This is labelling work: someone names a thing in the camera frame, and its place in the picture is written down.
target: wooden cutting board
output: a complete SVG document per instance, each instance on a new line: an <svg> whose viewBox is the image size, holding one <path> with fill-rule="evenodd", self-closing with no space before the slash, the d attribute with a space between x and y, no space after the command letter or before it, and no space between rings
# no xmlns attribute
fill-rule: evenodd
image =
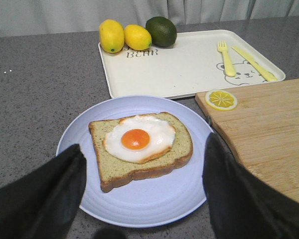
<svg viewBox="0 0 299 239"><path fill-rule="evenodd" d="M299 79L225 89L238 105L223 112L195 99L235 159L252 174L299 202Z"/></svg>

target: yellow fork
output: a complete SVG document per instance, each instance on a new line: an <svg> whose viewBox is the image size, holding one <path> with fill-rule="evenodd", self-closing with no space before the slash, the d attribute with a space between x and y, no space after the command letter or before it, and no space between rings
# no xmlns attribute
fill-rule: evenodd
<svg viewBox="0 0 299 239"><path fill-rule="evenodd" d="M224 40L218 42L217 50L223 54L225 74L227 76L234 77L236 75L236 70L229 57L228 47Z"/></svg>

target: bread crust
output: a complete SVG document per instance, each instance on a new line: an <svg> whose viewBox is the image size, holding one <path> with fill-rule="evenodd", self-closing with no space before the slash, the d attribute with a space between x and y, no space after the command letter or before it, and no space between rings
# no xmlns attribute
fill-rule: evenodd
<svg viewBox="0 0 299 239"><path fill-rule="evenodd" d="M169 114L169 115L173 116L172 114L170 114L168 112L162 112L161 114ZM106 120L102 120L102 121L107 122L107 121L111 121L111 119L106 119ZM90 122L89 123L89 132L92 135L93 147L94 147L94 151L96 153L99 176L100 176L100 181L101 181L100 186L101 186L101 190L104 193L110 192L113 188L127 185L132 180L143 180L143 179L147 179L147 178L157 178L157 177L169 174L172 170L185 166L189 162L189 160L190 160L190 158L193 154L193 143L192 143L192 140L191 140L188 129L184 126L183 130L186 131L187 136L189 135L189 138L190 138L189 149L188 149L187 154L182 155L178 158L175 158L173 160L173 162L169 163L168 165L131 170L127 174L120 175L118 177L112 177L110 180L104 180L104 177L102 175L102 170L100 169L100 165L102 163L101 162L100 150L97 147L96 137L93 137L93 130L94 129L95 129L95 127L93 125L93 122Z"/></svg>

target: lemon slice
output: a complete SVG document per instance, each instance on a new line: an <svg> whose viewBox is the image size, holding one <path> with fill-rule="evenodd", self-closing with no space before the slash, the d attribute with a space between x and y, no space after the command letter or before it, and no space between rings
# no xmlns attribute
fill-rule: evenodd
<svg viewBox="0 0 299 239"><path fill-rule="evenodd" d="M237 106L237 98L232 93L223 90L208 91L205 101L209 106L220 111L230 111Z"/></svg>

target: bear logo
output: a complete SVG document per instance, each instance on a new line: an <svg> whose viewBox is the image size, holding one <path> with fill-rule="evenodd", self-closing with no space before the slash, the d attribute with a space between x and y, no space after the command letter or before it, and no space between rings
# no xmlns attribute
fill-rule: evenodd
<svg viewBox="0 0 299 239"><path fill-rule="evenodd" d="M224 72L225 80L235 86L259 84L266 80L255 70L255 68L246 60L243 63L233 64L236 69L236 75L229 77L225 75L224 63L218 63L217 68Z"/></svg>

